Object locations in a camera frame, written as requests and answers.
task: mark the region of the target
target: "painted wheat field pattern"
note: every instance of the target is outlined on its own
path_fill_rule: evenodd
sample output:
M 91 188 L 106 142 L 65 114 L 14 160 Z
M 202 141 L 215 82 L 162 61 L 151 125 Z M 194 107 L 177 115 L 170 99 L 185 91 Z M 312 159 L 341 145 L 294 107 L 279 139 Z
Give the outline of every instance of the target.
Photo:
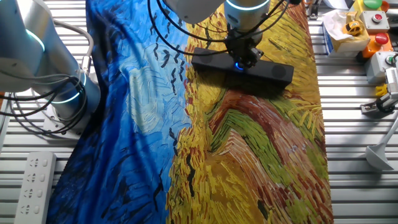
M 169 223 L 333 223 L 317 71 L 304 10 L 302 4 L 289 9 L 258 45 L 265 53 L 262 60 L 295 67 L 283 94 L 275 94 L 269 83 L 241 83 L 188 68 L 185 97 L 192 127 L 178 135 L 178 155 L 169 173 Z M 223 7 L 200 26 L 187 28 L 223 38 Z M 195 47 L 225 49 L 189 38 L 186 50 Z

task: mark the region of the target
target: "robotic arm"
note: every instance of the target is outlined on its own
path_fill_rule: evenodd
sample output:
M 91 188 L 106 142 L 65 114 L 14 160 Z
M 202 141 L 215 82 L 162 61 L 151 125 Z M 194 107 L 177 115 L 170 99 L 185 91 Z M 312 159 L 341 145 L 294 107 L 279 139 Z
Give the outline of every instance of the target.
M 91 52 L 80 67 L 60 40 L 54 22 L 43 0 L 0 0 L 0 91 L 32 88 L 46 95 L 59 89 L 46 97 L 55 108 L 55 117 L 65 121 L 54 126 L 62 128 L 79 116 L 73 126 L 78 133 L 96 109 L 100 89 L 87 76 Z M 77 86 L 82 86 L 85 94 Z
M 228 35 L 225 40 L 226 48 L 234 62 L 242 69 L 255 66 L 264 54 L 256 48 L 262 39 L 259 26 L 283 3 L 283 0 L 279 1 L 276 7 L 268 13 L 271 0 L 226 0 L 225 2 L 224 0 L 164 1 L 181 20 L 189 24 L 203 21 L 224 3 L 224 13 L 228 22 Z M 298 5 L 301 0 L 288 1 L 287 5 L 289 3 Z

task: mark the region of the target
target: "electrical outlet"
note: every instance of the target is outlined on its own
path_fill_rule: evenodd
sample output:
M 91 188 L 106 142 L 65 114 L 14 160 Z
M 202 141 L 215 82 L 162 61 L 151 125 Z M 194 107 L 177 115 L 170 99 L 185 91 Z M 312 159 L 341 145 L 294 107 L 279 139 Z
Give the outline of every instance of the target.
M 45 224 L 55 161 L 51 152 L 28 155 L 14 224 Z
M 31 159 L 30 161 L 29 161 L 29 166 L 30 167 L 37 167 L 37 166 L 39 166 L 39 159 L 38 158 L 36 158 L 36 159 Z
M 19 211 L 23 215 L 28 215 L 30 212 L 30 205 L 22 205 Z
M 26 181 L 34 183 L 36 181 L 36 174 L 28 174 Z
M 24 194 L 25 198 L 32 198 L 33 197 L 33 189 L 25 190 L 23 194 Z

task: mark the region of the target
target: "red button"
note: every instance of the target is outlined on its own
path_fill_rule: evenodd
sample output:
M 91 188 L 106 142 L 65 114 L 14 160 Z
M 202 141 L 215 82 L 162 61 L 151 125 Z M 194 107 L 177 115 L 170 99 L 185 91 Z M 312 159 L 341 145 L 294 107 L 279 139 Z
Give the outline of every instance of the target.
M 383 16 L 380 14 L 376 14 L 372 17 L 372 21 L 375 23 L 380 23 L 383 20 Z
M 389 41 L 387 34 L 383 34 L 383 33 L 376 34 L 375 40 L 376 40 L 376 43 L 378 43 L 380 45 L 387 44 Z
M 375 17 L 376 19 L 378 19 L 378 20 L 382 20 L 382 19 L 383 19 L 383 16 L 380 15 L 380 14 L 374 15 L 374 17 Z

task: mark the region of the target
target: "gray metal rail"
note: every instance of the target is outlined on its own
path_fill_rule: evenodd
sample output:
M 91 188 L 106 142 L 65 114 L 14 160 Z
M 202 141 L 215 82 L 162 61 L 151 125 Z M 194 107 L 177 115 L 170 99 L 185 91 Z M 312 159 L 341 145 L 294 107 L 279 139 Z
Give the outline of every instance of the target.
M 54 18 L 85 28 L 84 1 L 47 1 L 47 4 Z M 374 173 L 363 154 L 368 144 L 376 144 L 388 132 L 398 113 L 381 120 L 369 119 L 361 114 L 359 105 L 375 100 L 374 86 L 367 83 L 363 66 L 355 60 L 328 59 L 325 56 L 321 24 L 322 14 L 328 10 L 321 6 L 319 19 L 310 21 L 309 24 L 325 119 L 335 223 L 396 224 L 398 134 L 392 137 L 387 147 L 387 158 L 395 167 L 394 171 Z M 57 27 L 57 32 L 80 62 L 88 48 L 85 38 L 61 27 Z M 37 108 L 34 103 L 23 103 L 22 107 L 26 111 Z M 35 114 L 30 118 L 39 126 L 43 125 L 42 114 Z M 59 141 L 49 144 L 46 140 L 28 133 L 14 118 L 10 119 L 0 154 L 0 224 L 14 222 L 28 153 L 56 153 L 58 159 L 53 182 L 55 186 L 75 143 Z

